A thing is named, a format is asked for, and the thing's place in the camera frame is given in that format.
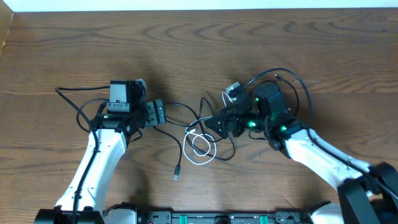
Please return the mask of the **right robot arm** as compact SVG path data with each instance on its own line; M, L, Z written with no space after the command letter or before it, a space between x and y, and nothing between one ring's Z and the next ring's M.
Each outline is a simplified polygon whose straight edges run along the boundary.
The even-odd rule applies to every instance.
M291 115L279 85L267 82L249 94L235 83L226 90L233 103L205 121L223 139L245 131L263 133L273 150L299 162L337 192L339 204L324 203L307 214L310 223L397 223L397 171L345 154Z

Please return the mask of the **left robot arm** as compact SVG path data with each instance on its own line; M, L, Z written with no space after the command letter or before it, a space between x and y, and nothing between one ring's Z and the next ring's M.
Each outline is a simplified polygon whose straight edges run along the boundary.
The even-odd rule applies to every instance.
M89 139L73 180L52 209L39 210L35 223L146 223L147 215L127 203L104 210L114 170L132 136L165 123L161 100L145 101L146 83L112 80L109 99L88 119Z

